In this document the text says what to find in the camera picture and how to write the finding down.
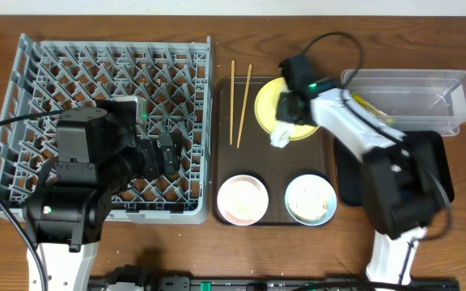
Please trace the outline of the white paper napkin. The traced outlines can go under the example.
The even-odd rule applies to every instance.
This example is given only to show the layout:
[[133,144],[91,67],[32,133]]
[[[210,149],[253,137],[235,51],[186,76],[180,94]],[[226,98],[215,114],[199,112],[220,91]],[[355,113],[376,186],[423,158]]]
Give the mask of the white paper napkin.
[[[280,99],[280,94],[287,91],[288,87],[284,82],[280,85],[277,85],[277,89],[273,93],[274,111],[277,111],[277,103]],[[275,121],[276,124],[270,134],[270,144],[277,148],[284,148],[290,142],[290,137],[294,132],[294,124],[280,121],[277,118],[275,118]]]

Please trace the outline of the wooden chopstick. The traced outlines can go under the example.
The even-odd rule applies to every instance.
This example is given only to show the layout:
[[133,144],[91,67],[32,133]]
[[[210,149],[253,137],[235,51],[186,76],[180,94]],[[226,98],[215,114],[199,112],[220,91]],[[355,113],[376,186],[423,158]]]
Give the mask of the wooden chopstick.
[[245,88],[244,88],[244,98],[243,98],[243,106],[242,106],[240,122],[239,122],[239,132],[238,132],[238,138],[237,138],[237,143],[236,143],[237,149],[240,147],[242,133],[244,129],[244,120],[245,120],[245,113],[247,109],[248,92],[249,92],[249,87],[250,87],[250,82],[251,82],[251,76],[252,76],[252,64],[249,64],[248,74],[246,77],[246,83],[245,83]]
[[230,145],[233,145],[234,108],[235,108],[235,60],[231,60],[231,88],[230,88]]

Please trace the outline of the pink white bowl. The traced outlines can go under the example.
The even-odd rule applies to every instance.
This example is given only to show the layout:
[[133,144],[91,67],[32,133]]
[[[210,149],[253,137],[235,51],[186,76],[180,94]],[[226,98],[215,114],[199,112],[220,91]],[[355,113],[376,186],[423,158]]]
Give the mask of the pink white bowl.
[[269,192],[254,176],[235,175],[219,188],[217,206],[222,217],[232,225],[250,226],[265,215]]

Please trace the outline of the light blue bowl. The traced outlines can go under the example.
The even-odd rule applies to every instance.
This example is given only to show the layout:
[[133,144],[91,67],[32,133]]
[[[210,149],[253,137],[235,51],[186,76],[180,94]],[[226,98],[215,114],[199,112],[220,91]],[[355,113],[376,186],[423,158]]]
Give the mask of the light blue bowl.
[[305,226],[323,226],[337,211],[337,194],[320,175],[295,177],[286,188],[284,201],[288,213]]

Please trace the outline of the rice and nut scraps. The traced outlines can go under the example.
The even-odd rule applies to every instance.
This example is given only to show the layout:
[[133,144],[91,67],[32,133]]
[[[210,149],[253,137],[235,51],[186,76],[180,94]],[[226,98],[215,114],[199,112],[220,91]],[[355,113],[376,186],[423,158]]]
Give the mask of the rice and nut scraps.
[[328,212],[328,202],[322,194],[303,190],[287,198],[290,214],[304,224],[317,224]]

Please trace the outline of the green orange snack wrapper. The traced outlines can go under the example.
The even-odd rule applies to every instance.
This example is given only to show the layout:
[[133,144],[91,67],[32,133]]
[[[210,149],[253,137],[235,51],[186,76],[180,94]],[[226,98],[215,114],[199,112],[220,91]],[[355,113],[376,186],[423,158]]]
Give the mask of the green orange snack wrapper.
[[382,110],[378,109],[377,107],[375,107],[374,105],[366,101],[363,97],[361,97],[357,93],[351,92],[351,96],[359,105],[365,108],[368,112],[370,112],[371,114],[377,117],[382,117],[384,122],[387,125],[391,126],[396,123],[395,119],[391,118],[387,113],[383,112]]

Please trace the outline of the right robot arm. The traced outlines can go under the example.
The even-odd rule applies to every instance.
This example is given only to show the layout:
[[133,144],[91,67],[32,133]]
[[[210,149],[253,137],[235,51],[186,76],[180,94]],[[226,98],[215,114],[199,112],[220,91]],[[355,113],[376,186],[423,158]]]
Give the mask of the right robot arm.
[[410,137],[390,127],[345,84],[322,78],[305,53],[281,61],[279,70],[284,87],[272,146],[285,147],[299,125],[320,126],[341,142],[358,161],[362,207],[375,229],[366,276],[375,289],[408,285],[418,245],[432,239],[427,227],[440,210],[451,211],[431,134]]

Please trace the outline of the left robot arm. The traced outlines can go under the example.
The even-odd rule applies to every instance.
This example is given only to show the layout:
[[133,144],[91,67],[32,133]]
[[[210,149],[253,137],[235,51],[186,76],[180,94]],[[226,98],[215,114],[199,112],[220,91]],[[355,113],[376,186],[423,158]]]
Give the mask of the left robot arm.
[[31,290],[85,290],[112,196],[135,179],[157,179],[180,169],[184,138],[161,133],[141,139],[145,100],[136,96],[99,100],[72,108],[57,123],[57,157],[40,170],[23,203],[25,230],[40,266],[29,268]]

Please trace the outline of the clear plastic waste bin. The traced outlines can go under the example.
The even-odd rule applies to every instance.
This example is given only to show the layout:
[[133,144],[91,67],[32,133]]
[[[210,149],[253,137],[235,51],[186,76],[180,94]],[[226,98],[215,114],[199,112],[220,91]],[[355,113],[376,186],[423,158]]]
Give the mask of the clear plastic waste bin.
[[455,136],[466,122],[466,70],[345,70],[348,90],[392,119],[400,131]]

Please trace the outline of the black rectangular waste tray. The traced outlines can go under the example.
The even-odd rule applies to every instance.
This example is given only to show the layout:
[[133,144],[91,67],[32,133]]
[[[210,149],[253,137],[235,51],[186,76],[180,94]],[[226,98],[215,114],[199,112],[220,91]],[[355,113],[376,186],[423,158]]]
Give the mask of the black rectangular waste tray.
[[[443,138],[434,131],[408,131],[409,146],[426,162],[443,185],[450,202],[455,198],[450,167]],[[361,165],[336,138],[333,142],[337,164],[337,181],[342,202],[351,207],[362,206]]]

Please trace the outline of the yellow round plate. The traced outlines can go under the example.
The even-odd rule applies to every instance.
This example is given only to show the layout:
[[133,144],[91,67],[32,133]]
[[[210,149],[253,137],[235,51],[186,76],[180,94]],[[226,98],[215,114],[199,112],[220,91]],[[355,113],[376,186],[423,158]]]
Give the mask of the yellow round plate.
[[[277,125],[276,111],[279,95],[286,89],[283,77],[274,78],[267,82],[257,93],[254,105],[256,119],[267,133],[271,133]],[[319,128],[310,125],[296,125],[290,135],[291,141],[298,141],[310,137]]]

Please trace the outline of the dark brown serving tray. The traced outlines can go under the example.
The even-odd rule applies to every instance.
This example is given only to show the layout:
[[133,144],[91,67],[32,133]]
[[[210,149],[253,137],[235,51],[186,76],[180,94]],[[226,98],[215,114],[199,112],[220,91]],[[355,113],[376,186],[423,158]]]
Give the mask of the dark brown serving tray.
[[296,177],[315,174],[335,183],[333,136],[317,129],[311,136],[290,142],[279,149],[270,145],[269,134],[258,124],[254,102],[258,91],[271,77],[252,77],[240,145],[230,135],[231,79],[222,78],[214,90],[211,159],[213,190],[211,211],[215,219],[228,221],[218,210],[217,196],[222,184],[235,175],[251,175],[269,193],[269,205],[257,226],[298,226],[284,202],[288,184]]

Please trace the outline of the grey plastic dish rack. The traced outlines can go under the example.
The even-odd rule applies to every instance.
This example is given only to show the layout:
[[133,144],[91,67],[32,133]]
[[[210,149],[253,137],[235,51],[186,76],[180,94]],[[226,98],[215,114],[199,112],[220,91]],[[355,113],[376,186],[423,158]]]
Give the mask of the grey plastic dish rack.
[[213,48],[203,43],[41,41],[21,36],[2,106],[0,197],[16,216],[40,169],[57,155],[53,112],[136,95],[141,139],[184,138],[179,171],[137,180],[112,199],[110,221],[200,224],[208,216]]

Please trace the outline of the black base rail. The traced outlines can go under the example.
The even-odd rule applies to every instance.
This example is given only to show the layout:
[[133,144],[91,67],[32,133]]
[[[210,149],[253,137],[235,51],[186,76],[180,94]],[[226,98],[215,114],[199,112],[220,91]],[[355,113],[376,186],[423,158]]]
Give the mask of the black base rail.
[[330,277],[322,280],[262,280],[262,279],[191,279],[165,276],[146,283],[112,282],[90,279],[87,290],[160,290],[160,291],[291,291],[305,286],[320,285],[316,290],[382,290],[370,282],[353,276]]

